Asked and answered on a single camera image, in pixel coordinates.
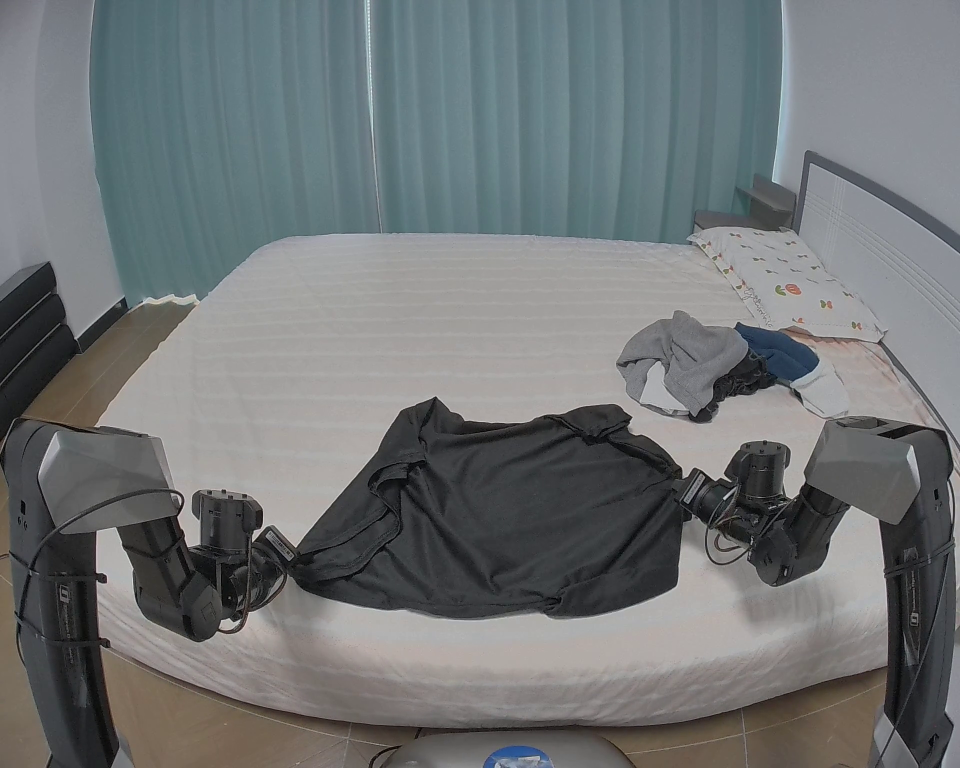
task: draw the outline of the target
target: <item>blue garment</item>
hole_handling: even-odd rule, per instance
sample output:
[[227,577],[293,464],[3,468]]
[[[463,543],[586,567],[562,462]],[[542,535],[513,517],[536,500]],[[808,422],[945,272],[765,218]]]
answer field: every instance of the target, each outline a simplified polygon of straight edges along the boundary
[[736,331],[752,352],[765,358],[767,371],[782,381],[796,381],[819,364],[820,358],[806,344],[791,339],[782,331],[736,324]]

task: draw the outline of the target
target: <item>pillow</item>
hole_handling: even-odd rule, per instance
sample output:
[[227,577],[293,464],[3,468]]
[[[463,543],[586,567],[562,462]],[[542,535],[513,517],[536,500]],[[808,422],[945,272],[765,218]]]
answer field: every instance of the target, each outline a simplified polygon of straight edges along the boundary
[[883,338],[874,313],[795,232],[714,227],[687,239],[709,256],[761,327],[863,342]]

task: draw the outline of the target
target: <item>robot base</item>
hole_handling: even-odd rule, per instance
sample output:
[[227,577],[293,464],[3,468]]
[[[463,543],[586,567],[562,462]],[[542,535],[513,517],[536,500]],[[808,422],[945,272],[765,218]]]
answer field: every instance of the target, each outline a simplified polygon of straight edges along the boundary
[[383,768],[584,768],[587,765],[590,768],[634,766],[607,739],[586,732],[488,731],[442,733],[417,739],[390,755]]

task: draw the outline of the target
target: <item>gray garment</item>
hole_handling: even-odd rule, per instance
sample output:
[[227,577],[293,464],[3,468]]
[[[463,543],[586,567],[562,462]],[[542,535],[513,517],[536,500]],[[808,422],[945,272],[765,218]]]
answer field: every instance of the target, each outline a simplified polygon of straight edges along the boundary
[[647,372],[660,360],[666,368],[666,391],[696,414],[713,400],[713,382],[748,350],[733,328],[701,325],[678,309],[670,320],[647,325],[627,342],[616,366],[627,381],[627,395],[639,402]]

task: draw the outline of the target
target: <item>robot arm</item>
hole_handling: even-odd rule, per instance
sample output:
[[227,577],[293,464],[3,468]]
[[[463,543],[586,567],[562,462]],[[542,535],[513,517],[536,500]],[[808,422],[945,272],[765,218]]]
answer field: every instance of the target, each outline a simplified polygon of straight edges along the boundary
[[[295,547],[242,493],[201,491],[201,544],[187,547],[157,438],[39,420],[14,423],[0,455],[10,488],[17,642],[52,768],[132,766],[113,727],[101,662],[96,531],[116,528],[137,606],[202,641],[234,632],[283,588]],[[104,503],[114,499],[114,503]],[[224,619],[239,620],[220,630]]]
[[936,765],[952,731],[945,715],[955,614],[947,435],[874,417],[828,421],[793,498],[783,493],[789,460],[785,445],[746,443],[726,479],[694,469],[681,481],[678,502],[708,532],[740,544],[760,579],[774,587],[823,564],[851,506],[880,520],[888,672],[870,765],[887,747],[887,763],[900,755],[898,765]]

